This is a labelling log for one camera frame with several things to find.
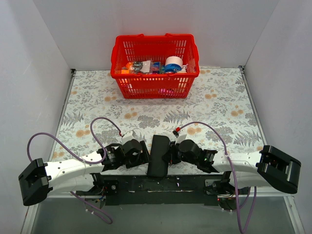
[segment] floral tablecloth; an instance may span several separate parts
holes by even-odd
[[[263,146],[238,68],[201,67],[186,99],[124,99],[109,71],[77,71],[58,138],[78,156],[99,149],[91,135],[90,122],[100,116],[110,118],[123,133],[132,131],[136,139],[145,140],[149,150],[154,134],[174,140],[172,130],[191,121],[202,121],[214,127],[230,153],[253,152]],[[105,120],[95,122],[94,131],[103,145],[121,142],[118,131]],[[221,141],[205,126],[190,125],[182,132],[187,132],[187,138],[202,148],[223,151]],[[70,158],[72,156],[57,144],[52,161]],[[120,167],[104,174],[144,175],[147,166]],[[168,174],[204,173],[182,162],[169,166]]]

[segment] purple cable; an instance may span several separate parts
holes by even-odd
[[[102,145],[102,143],[100,142],[100,140],[97,138],[97,136],[94,134],[93,132],[93,123],[98,120],[98,119],[105,119],[109,122],[111,122],[119,131],[119,135],[122,136],[121,134],[121,130],[118,128],[118,126],[112,122],[110,119],[108,118],[105,118],[105,117],[98,117],[98,118],[95,118],[94,120],[92,120],[91,124],[90,124],[90,130],[91,130],[91,133],[92,133],[92,136],[94,137],[94,139],[97,141],[97,143],[101,146],[101,148],[103,149],[104,151],[104,156],[103,158],[100,160],[100,161],[97,161],[97,162],[91,162],[91,161],[85,161],[85,163],[87,164],[98,164],[98,163],[101,163],[102,161],[105,160],[106,158],[106,149],[105,147]],[[76,158],[77,160],[79,160],[80,162],[83,162],[83,159],[81,159],[80,157],[78,157],[77,155],[75,155],[70,149],[68,149],[59,139],[57,139],[55,136],[53,136],[52,134],[49,134],[49,133],[36,133],[34,134],[28,141],[28,144],[27,144],[27,156],[29,158],[29,160],[32,162],[32,158],[30,156],[30,151],[29,151],[29,148],[30,148],[30,143],[31,141],[38,135],[46,135],[46,136],[49,136],[51,137],[53,140],[55,140],[58,144],[60,144],[68,153],[70,153],[74,158]],[[103,221],[105,221],[106,223],[108,224],[112,224],[113,223],[113,219],[111,218],[111,216],[109,214],[107,214],[105,211],[95,207],[94,205],[92,205],[91,203],[85,201],[84,199],[82,199],[81,197],[79,197],[77,194],[75,194],[74,192],[70,192],[72,195],[74,195],[76,198],[78,198],[79,200],[83,201],[85,204],[88,204],[89,206],[93,207],[94,209],[102,212],[103,214],[105,214],[109,219],[110,221],[108,221],[107,219],[105,219],[103,216],[101,216],[100,214],[98,214],[97,212],[94,212],[94,214],[98,217],[100,217]]]
[[[92,205],[90,202],[87,202],[86,200],[82,199],[80,196],[78,196],[77,194],[75,194],[74,192],[70,192],[72,195],[74,195],[76,198],[78,198],[80,201],[84,202],[85,204],[91,206],[92,208],[96,209],[97,211],[100,211],[101,213],[105,214],[109,220],[107,220],[106,218],[104,218],[103,216],[101,216],[100,214],[98,214],[97,212],[94,212],[94,214],[98,217],[100,217],[104,222],[106,222],[107,224],[112,224],[113,223],[113,218],[108,214],[106,213],[105,211],[99,209],[98,207]]]
[[[210,125],[208,125],[207,123],[198,122],[198,121],[193,121],[193,122],[190,122],[190,123],[187,123],[187,124],[183,125],[182,127],[180,127],[180,129],[185,128],[186,126],[189,126],[190,124],[193,124],[193,123],[203,124],[203,125],[207,126],[208,128],[210,128],[211,130],[213,130],[213,132],[219,137],[219,139],[220,139],[220,140],[222,141],[222,143],[223,143],[223,146],[224,146],[224,154],[225,154],[225,155],[228,155],[228,152],[227,152],[227,150],[226,150],[226,145],[225,145],[224,140],[223,140],[222,137],[219,135],[219,133],[218,133],[213,127],[211,127]]]
[[[241,225],[241,222],[240,222],[240,208],[241,207],[239,207],[238,188],[237,188],[237,179],[236,179],[235,169],[234,169],[234,166],[232,164],[232,161],[231,161],[230,157],[227,157],[227,158],[228,158],[228,161],[230,163],[230,166],[231,166],[231,169],[232,169],[232,173],[233,173],[233,177],[234,177],[235,200],[236,200],[236,207],[237,207],[236,211],[237,211],[238,228],[239,228],[240,233],[243,234],[243,233],[245,233],[247,231],[248,224],[249,224],[250,218],[251,218],[253,210],[254,210],[255,199],[256,199],[256,194],[257,194],[257,188],[254,187],[253,203],[252,203],[252,206],[250,208],[250,211],[249,211],[249,214],[248,214],[247,221],[245,223],[244,229],[242,229],[242,225]]]

